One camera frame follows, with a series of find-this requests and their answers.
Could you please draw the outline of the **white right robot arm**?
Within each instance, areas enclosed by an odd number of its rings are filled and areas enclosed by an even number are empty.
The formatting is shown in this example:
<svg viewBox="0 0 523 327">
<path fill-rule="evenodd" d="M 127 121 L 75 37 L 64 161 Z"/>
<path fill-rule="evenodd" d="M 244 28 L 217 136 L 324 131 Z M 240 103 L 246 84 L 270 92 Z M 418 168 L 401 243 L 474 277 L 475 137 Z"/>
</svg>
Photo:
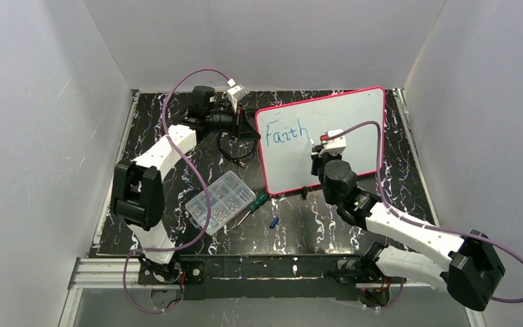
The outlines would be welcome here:
<svg viewBox="0 0 523 327">
<path fill-rule="evenodd" d="M 408 249 L 373 245 L 360 270 L 402 277 L 446 291 L 461 305 L 484 311 L 505 274 L 493 244 L 477 231 L 457 235 L 386 206 L 381 197 L 358 186 L 358 177 L 341 154 L 323 145 L 311 149 L 311 173 L 319 178 L 324 198 L 349 225 L 386 236 Z"/>
</svg>

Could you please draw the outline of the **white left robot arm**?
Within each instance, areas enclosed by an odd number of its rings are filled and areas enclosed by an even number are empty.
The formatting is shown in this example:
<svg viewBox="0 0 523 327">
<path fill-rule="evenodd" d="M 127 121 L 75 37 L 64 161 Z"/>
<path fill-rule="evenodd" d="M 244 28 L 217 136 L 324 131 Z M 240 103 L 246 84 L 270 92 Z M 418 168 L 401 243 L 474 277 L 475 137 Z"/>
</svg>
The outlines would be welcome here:
<svg viewBox="0 0 523 327">
<path fill-rule="evenodd" d="M 212 131 L 227 132 L 235 140 L 259 139 L 239 105 L 247 94 L 241 84 L 230 86 L 224 99 L 212 87 L 194 87 L 189 104 L 173 116 L 157 143 L 141 156 L 116 164 L 110 212 L 127 224 L 141 245 L 141 255 L 150 263 L 169 264 L 178 251 L 161 222 L 163 179 L 175 164 L 187 160 L 187 153 Z"/>
</svg>

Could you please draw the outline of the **pink framed whiteboard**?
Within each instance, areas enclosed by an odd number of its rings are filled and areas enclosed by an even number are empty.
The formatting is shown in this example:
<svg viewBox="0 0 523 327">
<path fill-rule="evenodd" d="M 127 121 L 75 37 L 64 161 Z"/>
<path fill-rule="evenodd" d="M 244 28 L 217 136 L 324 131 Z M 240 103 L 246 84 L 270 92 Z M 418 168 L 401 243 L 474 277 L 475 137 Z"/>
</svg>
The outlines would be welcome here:
<svg viewBox="0 0 523 327">
<path fill-rule="evenodd" d="M 318 185 L 311 174 L 311 144 L 319 144 L 327 131 L 343 131 L 367 122 L 368 125 L 345 135 L 347 148 L 343 159 L 359 174 L 380 169 L 376 165 L 377 128 L 384 126 L 385 90 L 381 87 L 350 91 L 317 99 L 307 99 L 281 106 L 264 108 L 255 114 L 261 136 L 259 151 L 271 195 L 297 191 Z"/>
</svg>

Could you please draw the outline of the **blue marker cap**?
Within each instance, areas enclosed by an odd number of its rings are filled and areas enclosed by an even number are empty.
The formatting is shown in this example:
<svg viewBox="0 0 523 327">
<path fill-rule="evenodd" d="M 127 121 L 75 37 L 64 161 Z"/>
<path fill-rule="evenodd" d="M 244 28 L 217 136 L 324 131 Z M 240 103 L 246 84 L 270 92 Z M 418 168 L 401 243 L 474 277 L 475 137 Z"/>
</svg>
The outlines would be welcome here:
<svg viewBox="0 0 523 327">
<path fill-rule="evenodd" d="M 278 225 L 278 223 L 279 223 L 279 217 L 275 217 L 270 224 L 270 228 L 271 229 L 275 228 Z"/>
</svg>

